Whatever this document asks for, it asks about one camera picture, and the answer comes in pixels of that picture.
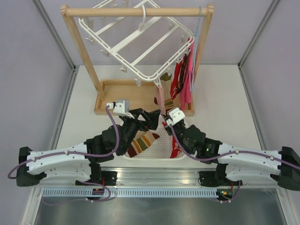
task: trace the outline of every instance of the gray floor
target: gray floor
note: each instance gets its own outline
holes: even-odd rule
[[[62,198],[45,198],[58,203]],[[230,204],[203,198],[115,198],[41,203],[36,225],[285,225],[276,191],[241,190]]]

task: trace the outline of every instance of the hanger hook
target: hanger hook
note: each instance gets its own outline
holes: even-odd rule
[[[145,9],[144,4],[142,4],[141,7],[142,7],[142,22],[139,25],[139,31],[142,30],[142,28],[143,28],[143,26],[145,25],[145,22],[146,22],[146,9]]]

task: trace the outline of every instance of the perforated basket bottom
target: perforated basket bottom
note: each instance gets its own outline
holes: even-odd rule
[[[162,116],[159,117],[158,127],[156,130],[151,130],[151,132],[158,134],[160,137],[155,140],[155,142],[142,153],[138,154],[137,156],[130,158],[128,153],[124,156],[130,159],[149,159],[149,158],[156,158],[156,159],[169,159],[172,154],[172,136],[169,136],[164,128],[162,122],[165,122]],[[184,153],[178,154],[176,158],[183,157]]]

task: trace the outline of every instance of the wooden stand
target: wooden stand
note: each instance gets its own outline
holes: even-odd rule
[[[66,23],[67,29],[77,47],[82,61],[90,75],[90,78],[98,93],[95,104],[95,113],[103,115],[107,102],[113,102],[118,98],[128,99],[130,108],[142,108],[147,111],[156,110],[158,105],[154,104],[154,83],[142,82],[138,87],[134,80],[128,79],[105,79],[99,81],[95,69],[90,60],[89,54],[85,48],[74,17],[92,17],[92,16],[142,16],[141,8],[69,8],[68,5],[60,7],[62,17]],[[214,12],[213,4],[208,4],[206,8],[147,8],[146,16],[201,16],[205,17],[202,23],[199,36],[198,48],[196,52],[195,78],[202,58],[206,37],[210,28],[211,18]],[[179,106],[179,100],[174,100],[174,105]],[[193,116],[193,101],[187,104],[183,110],[186,116]]]

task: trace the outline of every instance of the drying rack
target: drying rack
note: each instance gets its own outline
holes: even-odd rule
[[[196,50],[195,59],[195,76],[198,71],[198,67],[202,58],[206,37],[209,31],[211,18],[214,11],[213,4],[208,4],[205,8],[160,8],[152,0],[143,0],[133,8],[103,8],[107,4],[113,2],[113,0],[105,0],[94,8],[70,8],[68,5],[63,5],[60,8],[63,19],[70,32],[70,35],[77,47],[77,50],[82,58],[82,61],[89,73],[89,76],[94,84],[97,91],[97,99],[95,103],[94,111],[97,115],[106,114],[105,107],[106,103],[113,102],[118,98],[128,99],[130,101],[130,108],[143,108],[146,111],[153,111],[159,108],[158,105],[154,104],[153,98],[155,97],[154,85],[160,85],[160,76],[168,70],[168,67],[193,43],[195,37],[191,31],[186,29],[182,24],[176,21],[172,16],[195,16],[204,17],[201,32],[199,34],[199,41]],[[150,4],[151,7],[144,7],[144,3]],[[118,18],[101,28],[100,30],[93,31],[92,22],[89,17],[108,17],[118,16]],[[120,22],[127,16],[140,16],[142,17],[142,23],[140,24],[137,31],[129,35],[127,38],[122,40],[117,45],[110,47],[105,43],[99,35],[112,27],[113,25]],[[149,21],[145,22],[145,17],[153,17]],[[111,54],[116,58],[122,65],[121,69],[126,72],[127,68],[133,71],[138,78],[136,79],[104,79],[99,81],[94,67],[91,63],[89,54],[85,48],[82,37],[79,33],[78,27],[75,23],[74,17],[79,17],[79,24],[88,33],[89,38],[86,38],[92,44],[97,42],[103,48],[102,52],[105,55]],[[167,18],[170,22],[170,30],[161,37],[153,46],[146,50],[132,63],[129,63],[124,57],[118,54],[118,51],[126,46],[130,41],[135,39],[154,23],[156,23],[161,17]],[[185,33],[185,38],[188,41],[153,75],[145,75],[135,65],[150,53],[155,47],[157,47],[163,40],[170,36],[178,28],[182,29]],[[174,99],[174,105],[179,106],[179,98]],[[194,114],[194,103],[187,104],[185,110],[183,110],[186,116],[193,116]]]

